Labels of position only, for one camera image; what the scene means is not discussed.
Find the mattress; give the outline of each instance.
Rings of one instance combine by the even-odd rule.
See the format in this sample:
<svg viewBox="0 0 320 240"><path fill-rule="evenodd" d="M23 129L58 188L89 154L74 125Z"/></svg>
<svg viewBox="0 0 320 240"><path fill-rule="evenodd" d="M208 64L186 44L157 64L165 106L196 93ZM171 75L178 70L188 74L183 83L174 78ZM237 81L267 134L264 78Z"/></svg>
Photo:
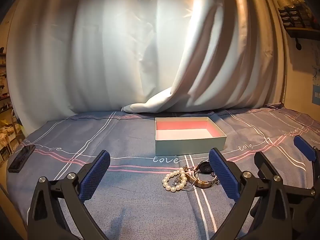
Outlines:
<svg viewBox="0 0 320 240"><path fill-rule="evenodd" d="M195 166L208 153L179 156L155 155L155 117L209 117L227 135L224 157L257 176L253 156L263 151L283 178L284 184L313 185L312 166L294 146L301 135L312 146L320 145L320 124L305 114L282 107L207 111L199 113L128 114L90 112L47 122L30 134L21 148L36 149L20 173L7 173L10 200L25 223L37 180L46 176L61 179L78 172L101 150L107 150L111 164L92 199L88 211L112 239L210 239L230 212L234 201L221 185L206 189L167 192L163 177L181 166ZM71 231L81 237L64 200L60 201ZM244 235L250 215L239 233Z"/></svg>

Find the white curtain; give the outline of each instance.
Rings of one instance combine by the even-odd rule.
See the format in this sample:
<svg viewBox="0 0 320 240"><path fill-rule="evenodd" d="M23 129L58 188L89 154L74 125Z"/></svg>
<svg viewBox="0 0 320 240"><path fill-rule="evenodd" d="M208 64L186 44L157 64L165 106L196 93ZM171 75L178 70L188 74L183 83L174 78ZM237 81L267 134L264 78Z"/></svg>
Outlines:
<svg viewBox="0 0 320 240"><path fill-rule="evenodd" d="M279 102L271 0L19 0L9 90L31 133L87 111L189 112Z"/></svg>

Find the bed sheet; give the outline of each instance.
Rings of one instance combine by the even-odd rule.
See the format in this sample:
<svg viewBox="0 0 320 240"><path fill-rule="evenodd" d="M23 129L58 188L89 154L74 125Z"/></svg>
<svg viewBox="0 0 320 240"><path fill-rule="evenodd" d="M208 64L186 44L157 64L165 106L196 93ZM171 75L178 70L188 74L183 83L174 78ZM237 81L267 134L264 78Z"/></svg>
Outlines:
<svg viewBox="0 0 320 240"><path fill-rule="evenodd" d="M91 112L50 121L22 142L8 166L24 145L35 144L36 150L20 173L7 173L11 201L27 223L39 177L63 178L92 162L101 150L107 150L111 165L85 206L110 240L210 239L234 201L217 185L175 193L163 188L161 180L165 174L208 157L155 156L155 117L173 116L210 117L227 135L224 157L242 171L257 175L253 155L263 151L285 184L313 185L311 163L295 148L293 138L301 135L312 146L319 146L320 124L292 110L262 108L152 115ZM60 203L70 229L80 236L65 202ZM240 235L247 232L251 221L249 215Z"/></svg>

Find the silver bolt head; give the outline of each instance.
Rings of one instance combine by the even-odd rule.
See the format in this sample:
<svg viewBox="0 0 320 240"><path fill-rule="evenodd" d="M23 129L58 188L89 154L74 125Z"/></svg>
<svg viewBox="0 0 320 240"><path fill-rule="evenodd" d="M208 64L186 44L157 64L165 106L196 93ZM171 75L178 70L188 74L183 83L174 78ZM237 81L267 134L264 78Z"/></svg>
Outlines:
<svg viewBox="0 0 320 240"><path fill-rule="evenodd" d="M40 183L45 182L45 177L41 177L38 181L39 181Z"/></svg>
<svg viewBox="0 0 320 240"><path fill-rule="evenodd" d="M243 176L244 176L245 178L251 178L252 174L251 174L250 172L248 172L248 171L245 171L245 172L243 173Z"/></svg>
<svg viewBox="0 0 320 240"><path fill-rule="evenodd" d="M68 179L74 179L76 177L76 175L72 172L72 173L69 173L68 175L67 175L67 178Z"/></svg>
<svg viewBox="0 0 320 240"><path fill-rule="evenodd" d="M277 182L281 181L281 177L278 175L274 176L273 179Z"/></svg>

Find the sticker on wall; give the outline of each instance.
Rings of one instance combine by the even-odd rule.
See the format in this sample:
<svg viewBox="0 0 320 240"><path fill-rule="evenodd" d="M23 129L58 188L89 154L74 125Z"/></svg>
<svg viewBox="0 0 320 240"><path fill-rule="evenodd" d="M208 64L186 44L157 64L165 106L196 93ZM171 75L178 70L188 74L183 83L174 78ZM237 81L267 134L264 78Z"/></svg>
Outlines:
<svg viewBox="0 0 320 240"><path fill-rule="evenodd" d="M313 68L313 90L312 90L312 103L320 106L320 63L319 63L319 51L320 45L317 46L312 45L313 55L315 59L315 65Z"/></svg>

